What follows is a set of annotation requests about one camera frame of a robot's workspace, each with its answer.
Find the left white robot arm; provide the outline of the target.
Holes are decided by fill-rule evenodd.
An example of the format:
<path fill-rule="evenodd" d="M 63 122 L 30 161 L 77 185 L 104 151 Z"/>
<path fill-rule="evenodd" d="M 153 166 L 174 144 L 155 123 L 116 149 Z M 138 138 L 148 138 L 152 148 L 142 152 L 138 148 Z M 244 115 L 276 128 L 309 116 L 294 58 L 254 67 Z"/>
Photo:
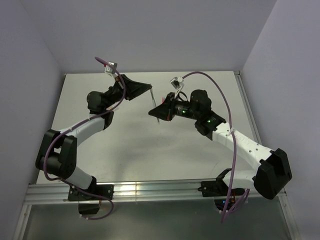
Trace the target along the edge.
<path fill-rule="evenodd" d="M 97 180 L 77 166 L 78 146 L 111 125 L 114 109 L 122 101 L 131 101 L 152 89 L 151 84 L 133 81 L 125 74 L 112 77 L 114 85 L 106 92 L 92 91 L 87 95 L 89 116 L 85 120 L 59 131 L 45 132 L 35 160 L 36 168 L 49 181 L 66 181 L 79 188 L 79 194 L 86 200 L 96 197 Z"/>

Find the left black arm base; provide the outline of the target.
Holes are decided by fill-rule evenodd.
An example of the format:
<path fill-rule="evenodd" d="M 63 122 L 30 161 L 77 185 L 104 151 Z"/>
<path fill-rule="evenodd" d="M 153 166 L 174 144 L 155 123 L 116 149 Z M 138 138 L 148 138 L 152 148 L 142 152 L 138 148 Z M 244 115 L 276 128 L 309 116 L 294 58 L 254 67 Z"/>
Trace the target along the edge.
<path fill-rule="evenodd" d="M 100 220 L 108 217 L 113 212 L 113 194 L 113 184 L 98 184 L 86 190 L 70 187 L 67 200 L 69 202 L 78 202 L 78 213 L 81 217 L 88 220 Z M 105 215 L 97 216 L 103 201 L 111 204 L 110 209 Z"/>

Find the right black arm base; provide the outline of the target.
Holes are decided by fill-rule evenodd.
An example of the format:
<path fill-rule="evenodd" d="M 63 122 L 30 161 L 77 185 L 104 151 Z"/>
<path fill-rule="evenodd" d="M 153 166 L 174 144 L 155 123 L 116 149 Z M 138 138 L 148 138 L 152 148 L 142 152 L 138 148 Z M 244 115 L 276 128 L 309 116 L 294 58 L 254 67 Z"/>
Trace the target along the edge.
<path fill-rule="evenodd" d="M 226 197 L 229 186 L 223 181 L 227 171 L 223 171 L 215 178 L 215 180 L 201 181 L 200 187 L 197 189 L 201 192 L 203 197 Z M 233 188 L 231 190 L 230 200 L 228 202 L 226 210 L 229 211 L 232 206 L 236 203 L 236 197 L 241 196 L 245 193 L 244 188 Z"/>

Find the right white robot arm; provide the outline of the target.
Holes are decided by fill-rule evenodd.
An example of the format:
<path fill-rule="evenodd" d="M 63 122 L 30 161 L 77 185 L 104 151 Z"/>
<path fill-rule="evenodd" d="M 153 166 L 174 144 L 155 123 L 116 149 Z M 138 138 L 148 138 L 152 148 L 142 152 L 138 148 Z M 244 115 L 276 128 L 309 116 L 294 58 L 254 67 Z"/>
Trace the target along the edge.
<path fill-rule="evenodd" d="M 195 120 L 197 131 L 211 141 L 232 150 L 250 166 L 251 170 L 225 169 L 213 181 L 203 181 L 198 188 L 203 197 L 219 197 L 231 191 L 241 195 L 246 189 L 256 190 L 272 200 L 292 179 L 287 153 L 260 145 L 230 127 L 221 116 L 212 111 L 212 101 L 205 90 L 194 90 L 189 101 L 180 101 L 170 92 L 162 104 L 148 112 L 150 116 L 171 121 L 175 116 Z"/>

